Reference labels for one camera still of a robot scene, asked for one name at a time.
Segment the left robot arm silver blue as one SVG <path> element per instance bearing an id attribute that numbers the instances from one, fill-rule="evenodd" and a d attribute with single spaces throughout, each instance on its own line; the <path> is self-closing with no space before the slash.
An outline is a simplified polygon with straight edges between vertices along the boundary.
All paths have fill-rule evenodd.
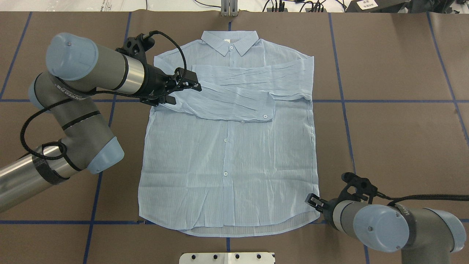
<path id="1" fill-rule="evenodd" d="M 183 67 L 173 74 L 147 62 L 154 35 L 171 41 Z M 201 91 L 196 73 L 187 69 L 182 48 L 160 31 L 128 37 L 114 50 L 67 32 L 55 35 L 46 53 L 47 71 L 29 87 L 29 99 L 38 108 L 20 130 L 26 154 L 1 169 L 1 212 L 25 202 L 87 169 L 98 174 L 121 161 L 124 151 L 108 122 L 92 100 L 94 95 L 137 98 L 158 106 L 176 104 L 175 91 Z M 65 136 L 55 142 L 28 146 L 25 135 L 32 120 L 50 112 Z"/>

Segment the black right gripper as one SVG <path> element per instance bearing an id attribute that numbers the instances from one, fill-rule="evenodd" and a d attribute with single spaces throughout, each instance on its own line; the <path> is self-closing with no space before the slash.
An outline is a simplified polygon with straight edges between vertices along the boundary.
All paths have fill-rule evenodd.
<path id="1" fill-rule="evenodd" d="M 339 198 L 326 200 L 318 197 L 314 193 L 309 193 L 305 199 L 305 203 L 313 207 L 317 212 L 322 213 L 326 223 L 331 225 L 333 228 L 337 228 L 333 220 L 333 215 L 335 208 L 340 202 L 342 202 L 342 200 Z"/>

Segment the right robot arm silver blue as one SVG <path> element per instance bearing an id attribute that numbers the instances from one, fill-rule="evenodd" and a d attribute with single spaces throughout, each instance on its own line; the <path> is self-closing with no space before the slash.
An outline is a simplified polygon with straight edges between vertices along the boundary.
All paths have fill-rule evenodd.
<path id="1" fill-rule="evenodd" d="M 311 193 L 305 202 L 323 214 L 337 231 L 370 249 L 401 252 L 403 264 L 449 264 L 451 254 L 467 242 L 466 229 L 455 215 L 438 209 L 412 209 L 367 204 L 356 199 L 329 201 Z"/>

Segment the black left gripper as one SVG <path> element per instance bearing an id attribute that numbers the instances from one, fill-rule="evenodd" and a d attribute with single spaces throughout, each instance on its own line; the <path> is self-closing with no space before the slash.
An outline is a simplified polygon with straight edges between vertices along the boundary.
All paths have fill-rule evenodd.
<path id="1" fill-rule="evenodd" d="M 170 96 L 174 91 L 193 89 L 200 92 L 201 84 L 195 72 L 177 67 L 173 75 L 164 73 L 154 66 L 144 66 L 145 77 L 141 88 L 141 102 L 150 106 L 159 104 L 176 104 L 176 99 Z"/>

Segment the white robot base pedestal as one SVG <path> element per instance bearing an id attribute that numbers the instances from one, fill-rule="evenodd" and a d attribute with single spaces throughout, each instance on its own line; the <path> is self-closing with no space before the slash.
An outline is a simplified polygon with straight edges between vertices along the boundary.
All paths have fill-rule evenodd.
<path id="1" fill-rule="evenodd" d="M 275 264 L 270 252 L 184 253 L 179 264 Z"/>

